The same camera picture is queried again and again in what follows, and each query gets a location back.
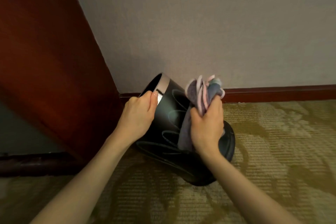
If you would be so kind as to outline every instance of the patterned carpet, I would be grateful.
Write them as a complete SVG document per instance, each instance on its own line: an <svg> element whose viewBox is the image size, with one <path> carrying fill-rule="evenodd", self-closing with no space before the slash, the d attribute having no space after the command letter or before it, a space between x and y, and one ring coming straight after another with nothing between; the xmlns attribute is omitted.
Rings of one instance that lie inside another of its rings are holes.
<svg viewBox="0 0 336 224"><path fill-rule="evenodd" d="M233 164L305 223L336 220L336 101L225 104ZM0 179L1 223L27 223L71 179ZM217 182L194 187L129 150L89 223L244 223Z"/></svg>

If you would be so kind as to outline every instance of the person's right arm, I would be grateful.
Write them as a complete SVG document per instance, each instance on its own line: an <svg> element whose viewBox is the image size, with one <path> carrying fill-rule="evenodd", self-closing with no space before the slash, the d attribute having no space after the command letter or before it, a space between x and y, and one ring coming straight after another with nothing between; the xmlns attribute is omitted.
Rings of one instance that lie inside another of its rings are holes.
<svg viewBox="0 0 336 224"><path fill-rule="evenodd" d="M222 133L223 108L219 96L214 98L203 117L195 108L191 109L193 145L246 221L260 224L301 223L221 155L218 141Z"/></svg>

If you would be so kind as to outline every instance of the baseboard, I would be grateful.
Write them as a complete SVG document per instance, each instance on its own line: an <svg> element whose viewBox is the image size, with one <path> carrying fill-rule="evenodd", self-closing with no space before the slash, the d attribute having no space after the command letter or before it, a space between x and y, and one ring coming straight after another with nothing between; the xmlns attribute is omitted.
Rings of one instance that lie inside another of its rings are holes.
<svg viewBox="0 0 336 224"><path fill-rule="evenodd" d="M120 93L125 104L140 93ZM336 99L336 85L225 89L223 103L287 102Z"/></svg>
<svg viewBox="0 0 336 224"><path fill-rule="evenodd" d="M66 152L0 157L0 177L74 175L83 167Z"/></svg>

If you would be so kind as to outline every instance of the cleaning rag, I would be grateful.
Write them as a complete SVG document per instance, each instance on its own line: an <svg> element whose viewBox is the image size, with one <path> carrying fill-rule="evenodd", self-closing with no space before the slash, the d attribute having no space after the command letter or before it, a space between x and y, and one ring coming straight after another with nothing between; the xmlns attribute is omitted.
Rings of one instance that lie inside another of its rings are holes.
<svg viewBox="0 0 336 224"><path fill-rule="evenodd" d="M180 150L194 151L195 148L191 141L191 115L190 110L196 107L199 115L203 115L208 110L212 99L219 95L222 99L225 95L225 91L221 88L222 83L220 79L215 78L215 76L209 77L206 81L202 79L200 75L199 78L193 79L185 88L185 95L190 100L190 105L185 114L184 120L182 122L182 127L178 137L177 147Z"/></svg>

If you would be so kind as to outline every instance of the trash can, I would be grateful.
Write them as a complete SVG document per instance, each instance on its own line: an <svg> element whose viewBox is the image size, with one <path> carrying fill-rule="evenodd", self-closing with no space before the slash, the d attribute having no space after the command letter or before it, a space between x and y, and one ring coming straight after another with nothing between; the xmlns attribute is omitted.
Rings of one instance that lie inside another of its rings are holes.
<svg viewBox="0 0 336 224"><path fill-rule="evenodd" d="M164 163L192 185L205 186L214 182L216 179L199 154L177 148L179 131L190 103L183 88L160 73L140 96L149 90L158 91L158 105L147 133L135 142L136 148L148 157ZM225 134L220 138L218 146L222 155L231 161L235 151L235 135L225 121L224 127Z"/></svg>

